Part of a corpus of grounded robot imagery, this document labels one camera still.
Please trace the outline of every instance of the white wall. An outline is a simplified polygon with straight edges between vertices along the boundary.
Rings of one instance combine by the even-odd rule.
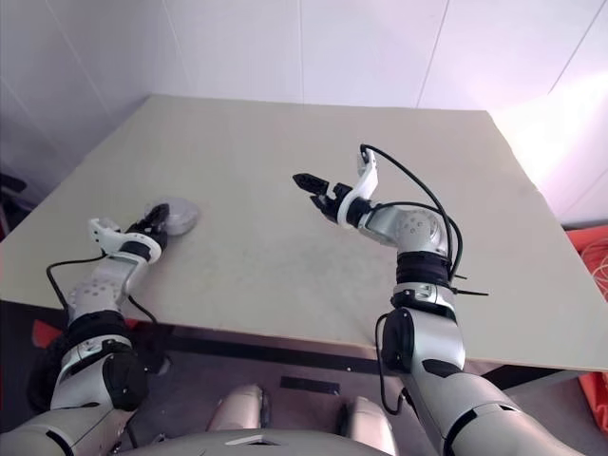
[[[608,219],[608,102],[551,133],[603,96],[605,4],[0,0],[2,165],[40,200],[149,93],[487,109],[560,219]]]

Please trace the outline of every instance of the table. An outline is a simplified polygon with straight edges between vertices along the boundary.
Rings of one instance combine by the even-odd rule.
[[[361,142],[410,167],[465,237],[456,312],[467,357],[608,370],[608,306],[483,111],[153,96],[1,244],[0,297],[58,308],[45,267],[93,257],[86,221],[122,227],[161,196],[201,218],[135,293],[160,322],[369,349],[390,309],[394,250],[327,222],[292,175],[356,182]],[[379,160],[376,200],[424,195]],[[67,266],[67,291],[92,266]],[[127,315],[138,315],[130,306]]]

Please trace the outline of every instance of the silver robot arm segment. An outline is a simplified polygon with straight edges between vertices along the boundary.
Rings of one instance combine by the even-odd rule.
[[[358,157],[367,164],[375,188],[375,157],[371,150]],[[344,223],[397,250],[394,310],[383,330],[382,362],[403,380],[404,394],[438,454],[446,456],[549,456],[580,454],[555,439],[483,377],[463,372],[466,352],[456,320],[451,258],[444,220],[427,209],[377,206],[371,192],[354,195],[338,183],[328,196],[329,183],[309,174],[295,183],[313,193],[314,205],[331,221]]]
[[[147,395],[122,304],[166,245],[159,205],[126,233],[109,220],[89,223],[107,253],[67,298],[69,325],[49,410],[0,438],[4,455],[105,455]]]

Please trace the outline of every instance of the white plastic bracket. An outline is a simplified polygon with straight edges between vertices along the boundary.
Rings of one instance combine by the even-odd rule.
[[[359,182],[344,197],[338,208],[337,223],[343,228],[351,228],[346,222],[346,215],[349,213],[351,203],[357,198],[369,200],[378,186],[376,156],[371,150],[362,150],[357,154],[357,173],[359,174]]]
[[[156,240],[141,233],[121,233],[120,227],[109,218],[89,220],[88,233],[108,255],[116,254],[125,242],[132,240],[150,249],[149,264],[155,263],[161,257],[162,249]]]

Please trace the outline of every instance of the floor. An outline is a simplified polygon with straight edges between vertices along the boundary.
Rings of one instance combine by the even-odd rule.
[[[218,399],[247,383],[258,383],[270,394],[273,428],[333,432],[337,412],[349,399],[363,395],[380,402],[375,375],[183,352],[170,356],[172,368],[151,379],[150,396],[132,422],[141,444],[160,433],[171,438],[204,431]],[[282,389],[282,376],[338,383],[340,394]],[[392,401],[399,386],[392,381],[388,387]],[[578,380],[531,390],[513,399],[570,447],[587,455],[608,454],[608,439],[596,427]],[[390,421],[402,455],[436,454],[410,408],[405,407],[401,416],[390,417]]]
[[[33,415],[25,397],[29,367],[38,349],[31,346],[31,322],[44,317],[57,322],[53,311],[2,302],[1,365],[3,403],[0,430],[7,431]],[[202,432],[218,400],[236,386],[258,383],[270,395],[273,428],[307,428],[332,432],[337,411],[357,395],[380,402],[376,375],[342,370],[305,368],[268,361],[171,351],[171,368],[150,376],[150,394],[132,420],[140,445],[164,433],[168,438]],[[339,384],[339,394],[280,387],[283,376]],[[388,380],[388,398],[394,401],[399,385]],[[608,454],[608,438],[601,434],[584,400],[577,380],[533,389],[513,397],[549,431],[578,451],[595,456]],[[404,408],[390,417],[402,455],[434,455],[413,412]],[[122,450],[129,448],[124,436]]]

